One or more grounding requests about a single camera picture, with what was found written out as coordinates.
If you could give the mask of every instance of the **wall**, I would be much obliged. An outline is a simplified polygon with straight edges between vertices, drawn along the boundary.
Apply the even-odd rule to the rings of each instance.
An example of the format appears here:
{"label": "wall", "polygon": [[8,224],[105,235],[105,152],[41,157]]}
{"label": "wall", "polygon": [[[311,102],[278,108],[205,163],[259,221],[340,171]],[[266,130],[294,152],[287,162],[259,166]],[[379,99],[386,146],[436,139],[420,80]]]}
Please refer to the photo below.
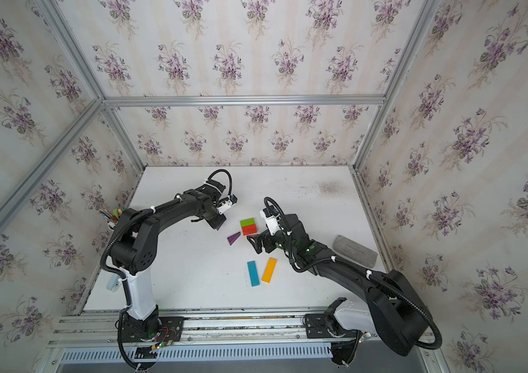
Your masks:
{"label": "wall", "polygon": [[90,101],[35,12],[0,1],[0,203]]}
{"label": "wall", "polygon": [[121,108],[149,166],[346,165],[376,110],[368,105]]}
{"label": "wall", "polygon": [[444,1],[363,169],[452,371],[528,371],[528,1]]}
{"label": "wall", "polygon": [[58,2],[110,96],[382,93],[421,0]]}
{"label": "wall", "polygon": [[[0,1],[0,205],[91,101],[32,0]],[[33,371],[137,178],[97,117],[0,234],[0,372]]]}

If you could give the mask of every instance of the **metal extrusion bar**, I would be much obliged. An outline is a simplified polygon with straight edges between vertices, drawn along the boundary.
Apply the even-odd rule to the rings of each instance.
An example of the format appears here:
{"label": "metal extrusion bar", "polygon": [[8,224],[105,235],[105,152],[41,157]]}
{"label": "metal extrusion bar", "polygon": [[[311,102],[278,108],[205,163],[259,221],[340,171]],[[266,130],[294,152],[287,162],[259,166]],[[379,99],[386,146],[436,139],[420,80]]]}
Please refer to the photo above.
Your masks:
{"label": "metal extrusion bar", "polygon": [[53,35],[59,42],[61,49],[63,49],[66,57],[73,63],[78,76],[80,76],[83,83],[88,87],[93,98],[103,99],[106,97],[55,0],[36,0],[36,3],[44,14],[44,19],[46,19],[46,22],[53,31]]}
{"label": "metal extrusion bar", "polygon": [[107,126],[113,131],[113,134],[119,141],[119,144],[132,161],[133,167],[138,171],[139,174],[144,172],[146,168],[144,162],[141,160],[140,153],[138,153],[137,148],[134,146],[132,138],[127,132],[125,125],[121,122],[121,119],[117,113],[113,112],[111,108],[104,108],[102,111],[104,120],[106,120]]}
{"label": "metal extrusion bar", "polygon": [[102,104],[98,100],[92,101],[88,107],[76,118],[73,124],[65,133],[61,135],[50,151],[40,162],[36,164],[25,180],[6,197],[0,207],[0,233],[11,223],[25,201],[37,190],[40,183],[53,170],[55,165],[61,160],[61,156],[68,151],[69,145],[88,127],[88,124],[95,118]]}
{"label": "metal extrusion bar", "polygon": [[422,46],[424,42],[424,36],[426,31],[432,25],[434,14],[437,11],[440,0],[426,0],[416,20],[416,24],[411,31],[407,43],[401,52],[401,60],[396,65],[395,70],[391,75],[391,80],[388,83],[386,101],[380,109],[380,112],[374,117],[374,122],[370,126],[368,135],[365,136],[359,155],[355,162],[355,169],[361,172],[361,168],[368,158],[372,145],[376,137],[378,136],[384,118],[389,113],[389,110],[393,108],[399,89],[402,87],[407,77],[407,72],[413,64],[417,50]]}
{"label": "metal extrusion bar", "polygon": [[266,95],[266,96],[156,96],[108,97],[107,108],[156,106],[249,106],[249,105],[382,105],[382,94],[361,95]]}

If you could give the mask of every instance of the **white table surface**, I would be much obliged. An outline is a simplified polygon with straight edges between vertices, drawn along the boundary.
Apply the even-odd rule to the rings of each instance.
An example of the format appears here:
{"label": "white table surface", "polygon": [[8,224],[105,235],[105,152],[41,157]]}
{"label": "white table surface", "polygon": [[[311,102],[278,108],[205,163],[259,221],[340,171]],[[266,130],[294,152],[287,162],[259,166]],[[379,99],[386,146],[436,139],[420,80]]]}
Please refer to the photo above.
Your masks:
{"label": "white table surface", "polygon": [[[132,199],[140,210],[175,194],[199,187],[218,167],[148,167]],[[241,231],[239,221],[254,218],[266,229],[259,211],[273,198],[285,214],[297,214],[311,239],[331,247],[343,235],[378,251],[348,167],[227,167],[238,203],[225,213],[216,231],[207,222],[186,219],[158,236],[152,292],[160,309],[326,307],[338,297],[357,299],[347,289],[310,272],[294,272],[283,251],[256,254],[242,235],[229,246],[227,237]],[[226,175],[215,180],[228,186]],[[270,283],[252,287],[247,262],[256,261],[260,279],[268,258],[277,259]],[[380,257],[374,270],[385,272]],[[106,289],[111,273],[100,271],[84,310],[125,307],[123,289]]]}

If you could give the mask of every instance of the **black bracket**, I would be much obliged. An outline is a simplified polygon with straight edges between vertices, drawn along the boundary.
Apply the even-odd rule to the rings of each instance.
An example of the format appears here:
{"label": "black bracket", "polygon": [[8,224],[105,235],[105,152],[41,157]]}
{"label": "black bracket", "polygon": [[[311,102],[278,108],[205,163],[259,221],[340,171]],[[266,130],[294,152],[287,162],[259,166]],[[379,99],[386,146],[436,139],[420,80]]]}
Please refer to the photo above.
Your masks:
{"label": "black bracket", "polygon": [[[323,313],[308,313],[304,316],[303,322],[305,323],[308,339],[336,337],[328,331]],[[356,335],[357,331],[349,330],[345,332],[342,338],[355,338]]]}

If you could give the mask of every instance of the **black cable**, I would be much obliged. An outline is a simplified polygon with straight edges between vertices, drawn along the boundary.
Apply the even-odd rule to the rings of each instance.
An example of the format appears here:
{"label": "black cable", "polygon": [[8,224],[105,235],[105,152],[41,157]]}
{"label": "black cable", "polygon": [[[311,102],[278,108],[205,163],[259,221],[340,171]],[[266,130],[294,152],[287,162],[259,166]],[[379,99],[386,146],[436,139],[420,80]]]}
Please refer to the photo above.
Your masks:
{"label": "black cable", "polygon": [[227,170],[225,170],[223,168],[217,169],[215,172],[211,173],[210,176],[208,176],[208,180],[211,180],[214,177],[214,175],[216,175],[218,173],[225,173],[225,174],[227,174],[227,176],[229,176],[229,197],[230,197],[230,191],[233,188],[233,180],[230,177],[229,171],[227,171]]}

